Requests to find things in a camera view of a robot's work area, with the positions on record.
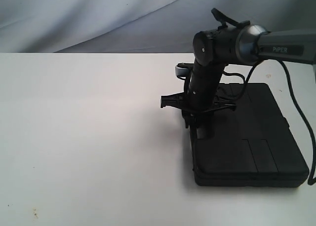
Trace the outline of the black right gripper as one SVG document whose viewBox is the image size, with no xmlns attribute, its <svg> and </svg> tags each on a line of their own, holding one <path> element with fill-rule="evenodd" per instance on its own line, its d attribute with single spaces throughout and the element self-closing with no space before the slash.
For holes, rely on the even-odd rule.
<svg viewBox="0 0 316 226">
<path fill-rule="evenodd" d="M 193 63 L 193 69 L 183 77 L 184 91 L 172 95 L 161 96 L 160 107 L 173 107 L 184 112 L 185 128 L 189 129 L 190 137 L 198 139 L 211 139 L 214 135 L 213 115 L 202 115 L 197 118 L 195 114 L 212 113 L 224 109 L 235 111 L 237 106 L 233 101 L 215 100 L 218 86 L 226 64 L 209 64 L 202 66 Z"/>
</svg>

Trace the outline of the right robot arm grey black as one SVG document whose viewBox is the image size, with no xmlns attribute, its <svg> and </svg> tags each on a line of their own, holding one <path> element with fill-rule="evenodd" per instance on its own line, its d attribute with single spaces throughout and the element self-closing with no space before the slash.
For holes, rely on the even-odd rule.
<svg viewBox="0 0 316 226">
<path fill-rule="evenodd" d="M 176 76 L 184 81 L 184 90 L 161 98 L 161 106 L 182 111 L 192 138 L 197 133 L 197 118 L 215 111 L 233 108 L 246 92 L 250 77 L 243 76 L 241 91 L 234 96 L 217 96 L 225 67 L 245 65 L 256 68 L 265 60 L 313 65 L 316 62 L 316 33 L 311 30 L 270 32 L 249 21 L 237 22 L 212 9 L 220 26 L 194 36 L 193 63 L 180 63 Z"/>
</svg>

